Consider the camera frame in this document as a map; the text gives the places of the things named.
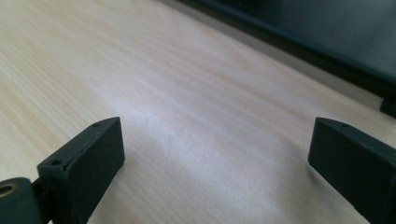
wood grain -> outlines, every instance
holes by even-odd
[[[120,116],[126,163],[90,223],[367,223],[307,164],[315,117],[391,146],[396,122],[316,72],[171,0],[2,1],[0,179]]]

screw hole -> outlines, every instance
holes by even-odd
[[[14,192],[15,189],[17,189],[17,186],[18,185],[14,183],[0,186],[0,198],[6,197],[8,194]]]
[[[60,160],[56,160],[56,161],[53,161],[52,163],[51,163],[51,165],[61,165],[62,164],[62,161],[60,161]]]

black object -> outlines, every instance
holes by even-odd
[[[396,151],[345,123],[317,118],[308,157],[368,221],[396,223]]]
[[[392,0],[178,0],[383,98],[396,96]],[[381,111],[396,118],[396,106]]]
[[[33,185],[0,182],[0,223],[87,223],[124,161],[120,118],[94,123],[38,164]]]

wooden table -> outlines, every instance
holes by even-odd
[[[4,0],[0,179],[119,116],[90,223],[367,223],[307,163],[315,117],[396,146],[380,99],[173,0]]]

tabletop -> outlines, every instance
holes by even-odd
[[[307,163],[316,117],[396,146],[381,99],[174,0],[5,0],[0,179],[120,117],[89,223],[368,223]]]

